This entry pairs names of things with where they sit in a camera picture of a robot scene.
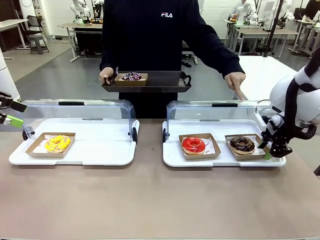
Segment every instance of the bakery display container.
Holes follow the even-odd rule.
[[[191,76],[183,71],[137,71],[148,75],[145,86],[117,86],[115,79],[122,73],[126,72],[115,72],[102,87],[116,93],[184,93],[191,88]]]
[[[228,135],[257,134],[265,131],[262,115],[275,112],[270,102],[263,101],[173,101],[167,106],[167,119],[162,124],[163,161],[171,167],[281,167],[286,158],[236,160],[226,143]],[[210,133],[221,154],[217,158],[186,160],[181,150],[180,135]]]
[[[24,120],[24,141],[10,155],[13,165],[123,166],[134,159],[139,121],[126,100],[29,100]],[[75,133],[64,158],[31,157],[26,150],[42,133]]]

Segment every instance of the cardboard food tray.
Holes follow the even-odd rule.
[[[124,81],[121,78],[125,73],[119,73],[118,76],[114,79],[114,84],[117,87],[144,87],[146,86],[148,73],[140,73],[141,79],[137,81]]]
[[[69,146],[63,151],[59,153],[51,153],[51,152],[43,152],[43,153],[35,153],[32,152],[44,139],[45,135],[53,135],[53,136],[59,136],[59,135],[65,135],[69,137],[73,137],[73,140],[71,140]],[[63,159],[67,152],[69,151],[72,144],[74,144],[76,139],[75,133],[70,132],[43,132],[32,144],[31,146],[25,151],[26,154],[28,154],[32,158],[54,158],[54,159]]]
[[[214,147],[214,152],[212,154],[202,154],[202,155],[188,155],[184,152],[182,148],[182,141],[183,138],[199,138],[199,139],[211,139]],[[198,134],[188,134],[188,135],[179,135],[179,141],[180,141],[180,146],[181,146],[181,151],[184,155],[184,158],[189,161],[201,161],[201,160],[206,160],[206,159],[215,159],[221,154],[221,150],[215,140],[215,138],[212,136],[211,133],[198,133]]]
[[[231,153],[233,154],[234,158],[237,161],[244,161],[244,160],[260,160],[263,159],[267,153],[269,153],[270,148],[268,146],[265,146],[262,150],[265,154],[248,154],[248,155],[240,155],[237,154],[232,150],[232,147],[230,143],[228,142],[228,138],[234,138],[234,137],[255,137],[256,142],[260,145],[263,141],[257,134],[235,134],[235,135],[225,135],[225,142],[227,146],[229,147]]]

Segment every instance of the chocolate frosted donut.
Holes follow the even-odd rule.
[[[137,72],[128,72],[124,74],[121,79],[124,81],[138,81],[141,78],[141,75]]]
[[[244,136],[236,136],[231,139],[232,150],[237,154],[248,155],[254,152],[255,144],[252,140]]]

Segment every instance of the stool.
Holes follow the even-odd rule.
[[[34,43],[35,43],[34,47],[30,47],[31,54],[32,54],[32,51],[37,51],[38,54],[42,55],[42,54],[44,54],[44,51],[46,51],[46,50],[48,51],[48,53],[50,53],[50,51],[47,47],[47,44],[44,40],[44,37],[42,35],[29,35],[28,38],[29,38],[29,42],[34,41]],[[42,40],[44,42],[45,46],[41,46],[40,40]]]

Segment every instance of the donut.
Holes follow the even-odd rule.
[[[70,145],[71,139],[65,135],[59,135],[54,138],[49,139],[44,147],[47,152],[52,154],[62,153]]]
[[[248,155],[255,151],[254,142],[245,136],[236,136],[232,138],[230,146],[232,150],[239,155]]]
[[[142,76],[137,72],[128,72],[122,76],[122,80],[124,81],[138,81],[142,78]]]
[[[204,141],[197,137],[187,137],[182,142],[182,149],[188,155],[202,155],[206,145]]]

